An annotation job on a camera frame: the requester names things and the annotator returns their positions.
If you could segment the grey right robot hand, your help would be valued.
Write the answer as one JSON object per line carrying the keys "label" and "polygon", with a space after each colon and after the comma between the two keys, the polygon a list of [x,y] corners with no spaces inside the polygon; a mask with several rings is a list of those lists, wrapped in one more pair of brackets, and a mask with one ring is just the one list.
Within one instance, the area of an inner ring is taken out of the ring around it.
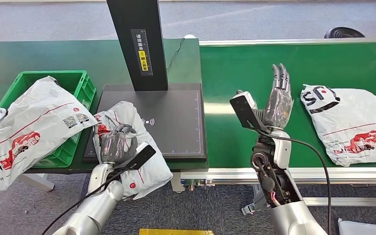
{"label": "grey right robot hand", "polygon": [[293,107],[290,77],[282,63],[273,64],[271,68],[273,71],[272,89],[266,106],[257,111],[257,116],[265,126],[283,130],[289,121]]}

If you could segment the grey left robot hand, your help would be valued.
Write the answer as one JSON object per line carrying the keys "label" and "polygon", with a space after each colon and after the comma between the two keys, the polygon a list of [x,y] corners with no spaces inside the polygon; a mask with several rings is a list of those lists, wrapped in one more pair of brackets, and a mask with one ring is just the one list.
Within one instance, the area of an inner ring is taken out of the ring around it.
{"label": "grey left robot hand", "polygon": [[101,163],[119,165],[134,157],[138,141],[137,137],[133,136],[130,137],[130,144],[128,144],[129,134],[136,134],[136,130],[129,124],[120,124],[113,130],[99,135],[99,143],[95,145],[99,147],[98,160]]}

